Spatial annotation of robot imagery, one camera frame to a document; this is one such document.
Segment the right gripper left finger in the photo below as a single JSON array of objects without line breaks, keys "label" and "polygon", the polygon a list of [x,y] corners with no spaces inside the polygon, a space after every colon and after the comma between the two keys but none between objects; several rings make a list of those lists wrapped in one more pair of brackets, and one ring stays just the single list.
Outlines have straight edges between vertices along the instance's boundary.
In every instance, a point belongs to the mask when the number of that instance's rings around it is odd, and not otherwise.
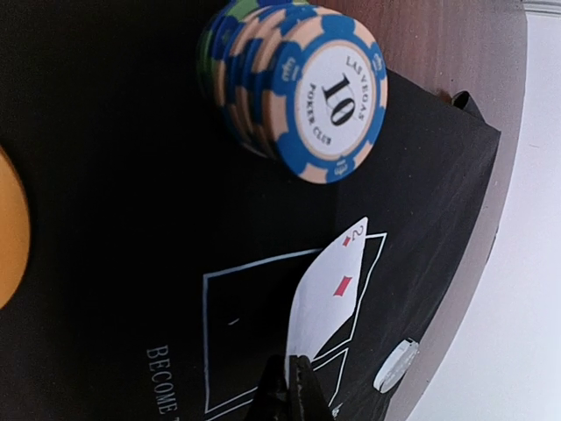
[{"label": "right gripper left finger", "polygon": [[270,357],[259,381],[245,421],[288,421],[288,387],[284,378],[284,360]]}]

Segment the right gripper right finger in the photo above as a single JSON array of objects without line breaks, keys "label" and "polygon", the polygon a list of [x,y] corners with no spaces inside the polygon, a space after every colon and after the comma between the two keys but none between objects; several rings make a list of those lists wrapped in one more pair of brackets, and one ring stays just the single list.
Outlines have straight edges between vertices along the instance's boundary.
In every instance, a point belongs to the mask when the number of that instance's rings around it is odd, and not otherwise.
[{"label": "right gripper right finger", "polygon": [[292,419],[334,421],[321,385],[306,356],[292,357]]}]

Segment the two of diamonds card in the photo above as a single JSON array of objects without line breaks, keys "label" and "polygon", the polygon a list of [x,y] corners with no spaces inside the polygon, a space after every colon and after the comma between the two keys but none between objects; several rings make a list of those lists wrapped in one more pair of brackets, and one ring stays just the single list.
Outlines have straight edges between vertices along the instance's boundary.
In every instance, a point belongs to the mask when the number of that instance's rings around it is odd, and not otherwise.
[{"label": "two of diamonds card", "polygon": [[288,323],[285,378],[292,356],[313,360],[355,311],[368,218],[348,227],[315,258],[295,290]]}]

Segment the orange big blind button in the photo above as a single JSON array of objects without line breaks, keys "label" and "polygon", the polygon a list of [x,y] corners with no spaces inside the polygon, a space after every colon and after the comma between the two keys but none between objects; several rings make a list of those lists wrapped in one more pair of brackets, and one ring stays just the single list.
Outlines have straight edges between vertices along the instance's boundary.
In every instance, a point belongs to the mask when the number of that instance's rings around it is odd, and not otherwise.
[{"label": "orange big blind button", "polygon": [[30,212],[25,187],[8,154],[1,149],[1,307],[21,283],[31,246]]}]

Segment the blue white chip stack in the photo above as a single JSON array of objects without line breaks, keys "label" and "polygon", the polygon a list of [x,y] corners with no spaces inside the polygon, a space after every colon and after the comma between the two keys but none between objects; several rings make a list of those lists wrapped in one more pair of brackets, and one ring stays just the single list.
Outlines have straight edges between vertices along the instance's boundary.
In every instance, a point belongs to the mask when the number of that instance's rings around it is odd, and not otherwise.
[{"label": "blue white chip stack", "polygon": [[355,171],[384,123],[388,77],[356,18],[305,1],[230,1],[196,50],[202,93],[245,149],[306,182]]}]

